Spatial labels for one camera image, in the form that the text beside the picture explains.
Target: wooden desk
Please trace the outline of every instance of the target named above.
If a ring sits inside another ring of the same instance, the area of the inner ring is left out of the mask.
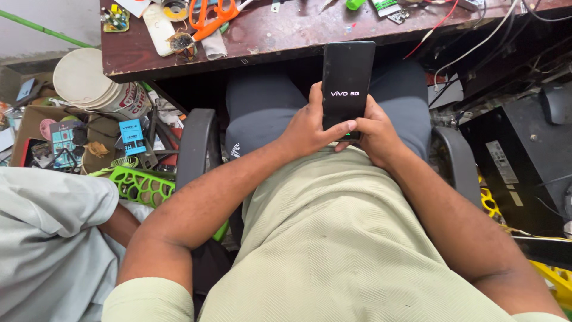
[[[110,7],[112,0],[100,0]],[[226,69],[263,62],[287,60],[321,54],[323,45],[331,41],[373,40],[381,44],[420,40],[450,10],[451,4],[431,5],[425,9],[409,8],[410,17],[398,25],[380,18],[371,1],[359,10],[346,8],[345,0],[334,0],[317,14],[323,0],[287,0],[278,13],[270,11],[272,0],[254,1],[231,21],[223,34],[228,56],[208,61],[202,47],[191,63],[175,55],[161,57],[155,51],[143,18],[131,18],[124,33],[101,33],[104,72],[118,83],[138,80],[158,80],[212,70]],[[498,20],[510,7],[510,1],[487,0],[484,21]],[[569,0],[543,0],[538,11],[570,6]],[[521,6],[517,5],[520,14]],[[455,28],[468,28],[480,17],[457,6],[453,14],[432,37]],[[182,22],[174,23],[177,30]]]

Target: chair armrest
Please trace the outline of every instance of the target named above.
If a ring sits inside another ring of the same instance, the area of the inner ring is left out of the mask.
[[[219,124],[214,109],[192,109],[181,135],[175,190],[222,163]]]
[[[479,175],[476,173],[475,158],[471,147],[460,132],[447,127],[434,127],[432,130],[447,148],[451,160],[453,188],[475,206],[481,209]]]

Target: pink fan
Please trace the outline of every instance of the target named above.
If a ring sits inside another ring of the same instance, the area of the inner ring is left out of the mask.
[[[39,124],[39,132],[42,134],[44,139],[51,141],[50,124],[57,123],[52,119],[45,119]]]

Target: solder wire spool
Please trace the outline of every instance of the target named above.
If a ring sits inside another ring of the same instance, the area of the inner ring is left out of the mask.
[[[173,22],[189,18],[189,3],[183,0],[165,0],[161,8],[165,16]]]

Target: man's left hand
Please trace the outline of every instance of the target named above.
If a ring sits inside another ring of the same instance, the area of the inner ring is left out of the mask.
[[[297,159],[318,152],[319,149],[342,138],[358,125],[356,121],[345,121],[324,131],[322,118],[321,82],[313,84],[310,89],[309,104],[300,109],[284,133],[276,139],[276,143],[285,152]]]

